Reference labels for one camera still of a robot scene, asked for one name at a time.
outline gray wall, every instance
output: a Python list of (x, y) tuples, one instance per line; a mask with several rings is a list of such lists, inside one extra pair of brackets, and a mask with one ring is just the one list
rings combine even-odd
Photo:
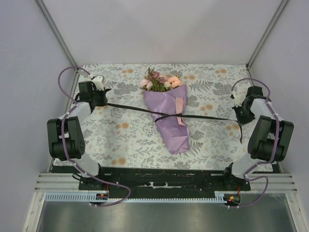
[(69, 63), (33, 0), (2, 1), (0, 29), (0, 227), (17, 232), (48, 166), (46, 122), (64, 112), (57, 74)]
[(44, 0), (78, 63), (245, 64), (281, 0)]
[(252, 67), (252, 77), (265, 81), (281, 117), (295, 130), (282, 162), (293, 174), (309, 216), (309, 1), (292, 0)]

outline black ribbon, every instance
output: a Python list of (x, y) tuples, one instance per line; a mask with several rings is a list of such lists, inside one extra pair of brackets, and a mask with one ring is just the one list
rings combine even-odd
[(211, 119), (211, 120), (225, 120), (225, 121), (235, 121), (238, 123), (238, 126), (240, 128), (240, 143), (242, 143), (242, 127), (241, 124), (239, 123), (238, 120), (233, 120), (233, 119), (227, 119), (227, 118), (220, 118), (220, 117), (211, 117), (211, 116), (202, 116), (202, 115), (183, 115), (183, 114), (174, 114), (174, 115), (169, 115), (161, 112), (154, 112), (150, 110), (145, 110), (142, 108), (138, 107), (133, 107), (133, 106), (127, 106), (127, 105), (118, 105), (118, 104), (112, 104), (112, 103), (106, 103), (106, 105), (116, 107), (116, 108), (122, 108), (122, 109), (128, 109), (128, 110), (136, 110), (136, 111), (141, 111), (141, 112), (146, 112), (146, 113), (151, 113), (151, 114), (157, 114), (161, 115), (162, 117), (159, 117), (155, 120), (157, 122), (158, 120), (162, 120), (167, 117), (175, 116), (175, 117), (188, 117), (188, 118), (200, 118), (200, 119)]

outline black mounting plate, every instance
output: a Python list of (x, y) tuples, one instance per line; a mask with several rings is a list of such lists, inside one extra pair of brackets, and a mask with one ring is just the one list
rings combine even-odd
[[(214, 198), (215, 191), (237, 191), (238, 182), (226, 182), (223, 171), (173, 170), (173, 169), (135, 169), (101, 168), (99, 178), (128, 186), (130, 198), (167, 199), (167, 198)], [(150, 186), (172, 188), (152, 188)], [(105, 184), (93, 181), (80, 182), (79, 190), (106, 190)], [(251, 190), (250, 184), (240, 186), (241, 191)], [(127, 190), (109, 185), (112, 198), (123, 198)]]

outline metal floor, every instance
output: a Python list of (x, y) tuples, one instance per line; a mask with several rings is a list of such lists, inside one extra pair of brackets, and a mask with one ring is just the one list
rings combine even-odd
[[(242, 203), (256, 195), (243, 194)], [(45, 202), (37, 232), (295, 232), (285, 195), (243, 209), (206, 203)]]

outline floral tablecloth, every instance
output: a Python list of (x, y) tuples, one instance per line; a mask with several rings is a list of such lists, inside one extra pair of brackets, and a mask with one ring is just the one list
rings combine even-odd
[[(231, 88), (237, 80), (248, 77), (244, 65), (84, 65), (92, 74), (104, 76), (104, 86), (112, 89), (107, 93), (110, 103), (145, 109), (147, 106), (139, 82), (148, 67), (164, 75), (178, 75), (187, 84), (188, 99), (184, 114), (236, 119), (230, 98)], [(79, 82), (85, 80), (88, 80), (87, 75), (82, 73)], [(249, 82), (243, 81), (236, 90), (243, 92), (249, 86)], [(241, 144), (236, 122), (195, 118), (184, 120), (191, 132), (190, 150), (171, 155), (149, 113), (110, 106), (97, 107), (81, 124), (86, 153), (101, 166), (107, 167), (221, 170), (246, 153), (256, 124), (254, 121), (243, 126)], [(55, 160), (54, 165), (67, 163)], [(258, 170), (272, 171), (272, 168), (268, 165)]]

